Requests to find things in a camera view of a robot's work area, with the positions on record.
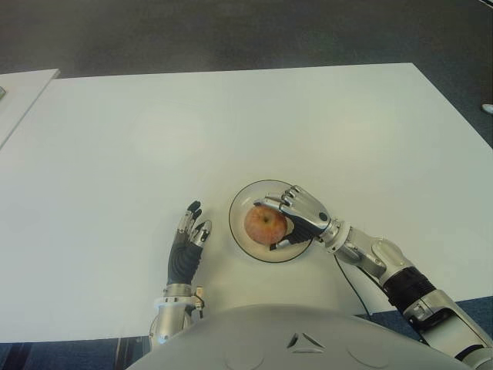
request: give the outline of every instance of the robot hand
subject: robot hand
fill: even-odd
[[[175,240],[169,253],[168,284],[191,284],[199,267],[203,245],[212,230],[207,220],[193,229],[200,216],[200,202],[196,200],[186,209],[176,231]]]
[[[269,193],[254,203],[256,206],[264,205],[279,210],[293,222],[293,231],[272,245],[271,250],[308,241],[314,237],[320,238],[330,223],[330,216],[324,205],[297,185],[290,187],[283,194]]]

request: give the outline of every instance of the plate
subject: plate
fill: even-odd
[[[290,184],[277,180],[261,180],[251,183],[244,187],[234,197],[230,207],[230,229],[234,240],[243,249],[246,254],[263,262],[285,262],[292,260],[302,254],[311,244],[312,240],[304,241],[303,243],[293,244],[282,249],[269,250],[269,247],[259,244],[250,239],[245,231],[243,222],[248,211],[255,207],[253,202],[263,198],[267,193],[281,194],[291,187]],[[287,232],[289,234],[293,230],[293,223],[287,218]]]

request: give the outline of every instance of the robot fingertip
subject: robot fingertip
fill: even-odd
[[[200,208],[200,202],[198,200],[195,200],[192,204],[188,206],[186,210],[189,210],[191,212],[195,212]]]

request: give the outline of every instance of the black cable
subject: black cable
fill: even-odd
[[[354,285],[350,282],[349,278],[347,278],[347,275],[346,273],[344,272],[342,266],[340,265],[339,263],[339,260],[337,259],[336,255],[334,255],[334,259],[336,260],[336,263],[337,263],[337,266],[339,266],[339,269],[340,269],[340,272],[342,272],[342,275],[344,276],[344,278],[346,279],[347,283],[349,284],[349,286],[353,289],[353,292],[356,294],[357,298],[360,300],[361,302],[361,305],[363,306],[364,310],[366,311],[367,315],[368,315],[368,320],[370,320],[371,322],[373,322],[373,320],[371,319],[371,316],[370,316],[370,312],[368,311],[368,308],[367,308],[367,305],[363,302],[363,299],[361,298],[361,296],[358,294],[356,288],[354,287]]]
[[[358,267],[360,269],[360,271],[367,275],[367,278],[369,278],[371,280],[371,282],[373,284],[375,284],[377,286],[378,289],[380,289],[382,291],[382,293],[385,294],[385,296],[387,296],[387,293],[385,293],[385,290],[375,281],[375,279],[373,279],[373,276],[371,276],[370,274],[368,274],[365,270],[363,270],[361,267]]]
[[[204,302],[203,299],[199,297],[197,294],[194,294],[193,296],[199,298],[200,303],[202,303],[202,308],[199,310],[199,316],[200,318],[203,318],[203,308],[206,307],[206,302]]]

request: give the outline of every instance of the gray carpet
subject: gray carpet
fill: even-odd
[[[0,11],[0,73],[412,62],[491,146],[492,29],[478,0],[16,0]]]

